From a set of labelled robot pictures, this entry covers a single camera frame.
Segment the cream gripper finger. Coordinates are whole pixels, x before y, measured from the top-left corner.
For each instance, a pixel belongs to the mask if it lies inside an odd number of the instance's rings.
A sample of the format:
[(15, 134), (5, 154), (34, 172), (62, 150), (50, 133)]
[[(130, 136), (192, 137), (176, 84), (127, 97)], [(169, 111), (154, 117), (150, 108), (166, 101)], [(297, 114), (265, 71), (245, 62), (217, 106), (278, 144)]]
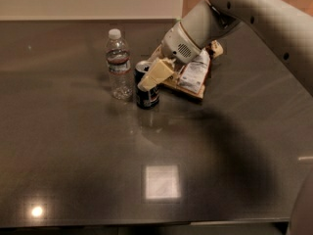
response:
[(141, 78), (138, 88), (142, 91), (149, 91), (157, 85), (167, 80), (174, 74), (175, 60), (156, 58), (148, 72)]
[(159, 59), (163, 59), (164, 58), (164, 55), (162, 54), (162, 51), (161, 51), (161, 46), (158, 45), (156, 47), (156, 49), (154, 50), (153, 54), (150, 56), (150, 58), (148, 59), (149, 62), (153, 62), (156, 58), (159, 58)]

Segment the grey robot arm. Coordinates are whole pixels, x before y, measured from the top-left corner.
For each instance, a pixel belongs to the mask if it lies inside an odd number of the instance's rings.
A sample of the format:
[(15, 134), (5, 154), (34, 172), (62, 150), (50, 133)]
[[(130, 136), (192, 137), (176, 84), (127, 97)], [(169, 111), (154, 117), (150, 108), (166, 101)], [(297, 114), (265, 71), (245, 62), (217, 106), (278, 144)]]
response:
[(200, 1), (163, 37), (139, 82), (148, 91), (188, 64), (210, 41), (247, 24), (291, 74), (313, 94), (313, 17), (282, 0)]

